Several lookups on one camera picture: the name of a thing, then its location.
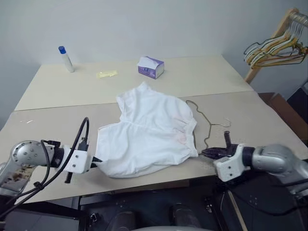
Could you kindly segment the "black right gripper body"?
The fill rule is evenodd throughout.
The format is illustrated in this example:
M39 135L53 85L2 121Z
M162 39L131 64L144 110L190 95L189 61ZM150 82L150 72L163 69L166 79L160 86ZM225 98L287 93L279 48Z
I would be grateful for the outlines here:
M223 153L223 157L234 156L234 154L236 153L236 149L237 149L238 145L231 142L229 131L224 131L224 139L225 139L225 143L226 143L226 148L225 148L225 151Z

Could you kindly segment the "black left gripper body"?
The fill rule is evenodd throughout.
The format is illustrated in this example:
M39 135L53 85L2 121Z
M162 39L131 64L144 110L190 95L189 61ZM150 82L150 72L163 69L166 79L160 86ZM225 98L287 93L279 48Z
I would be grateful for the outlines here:
M70 183L73 174L83 174L89 171L92 164L93 157L91 155L74 155L70 158L68 164L65 167L67 176L65 183Z

